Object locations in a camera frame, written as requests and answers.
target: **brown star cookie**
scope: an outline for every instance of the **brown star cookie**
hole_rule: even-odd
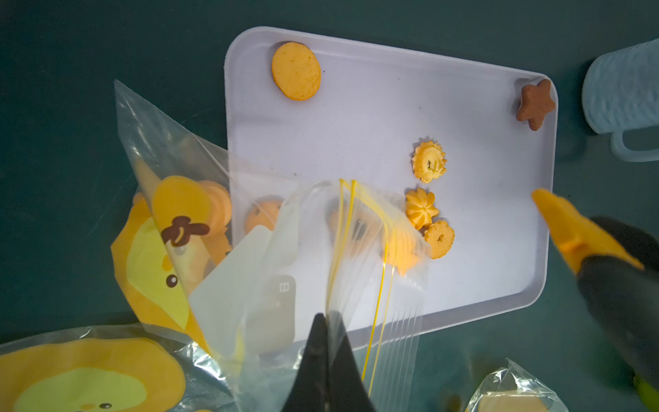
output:
[[[551,80],[544,79],[538,86],[528,84],[522,87],[522,104],[517,111],[517,120],[529,121],[532,131],[537,131],[547,113],[554,111],[556,103],[549,96],[552,90]]]

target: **brown bow print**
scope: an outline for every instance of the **brown bow print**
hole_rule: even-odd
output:
[[[171,241],[174,247],[187,245],[191,235],[203,236],[210,232],[208,225],[203,223],[190,223],[187,216],[177,216],[171,220],[171,226],[164,229],[160,235],[163,242]]]

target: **plastic bag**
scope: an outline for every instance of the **plastic bag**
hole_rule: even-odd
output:
[[[281,410],[314,315],[325,312],[330,355],[342,320],[365,353],[374,404],[404,410],[428,245],[402,213],[403,196],[358,182],[300,188],[188,132],[118,81],[115,91],[119,136],[173,281],[238,406]]]
[[[467,412],[568,412],[556,393],[508,359],[508,367],[485,377]]]
[[[89,326],[0,345],[0,410],[233,410],[217,363],[143,325]]]

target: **cartoon duck print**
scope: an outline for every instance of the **cartoon duck print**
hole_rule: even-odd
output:
[[[142,323],[186,334],[207,350],[146,200],[136,196],[134,202],[111,246],[115,279]]]
[[[115,278],[141,322],[187,334],[210,353],[186,295],[231,251],[231,200],[217,183],[149,176],[154,213],[137,194],[111,247]]]
[[[165,412],[185,392],[179,363],[146,338],[80,339],[0,356],[0,410]]]

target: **cookie bag with cartoon print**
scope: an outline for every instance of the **cookie bag with cartoon print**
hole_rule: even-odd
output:
[[[248,398],[252,392],[236,382],[261,362],[246,341],[247,307],[269,305],[272,294],[263,298],[259,287],[282,283],[263,278],[261,261],[297,182],[196,136],[119,81],[115,97],[119,138],[139,184],[112,246],[117,281],[141,320],[188,334],[218,362],[236,397]],[[279,329],[290,310],[280,305]]]
[[[88,326],[0,345],[0,411],[227,410],[217,363],[189,339],[153,332]]]

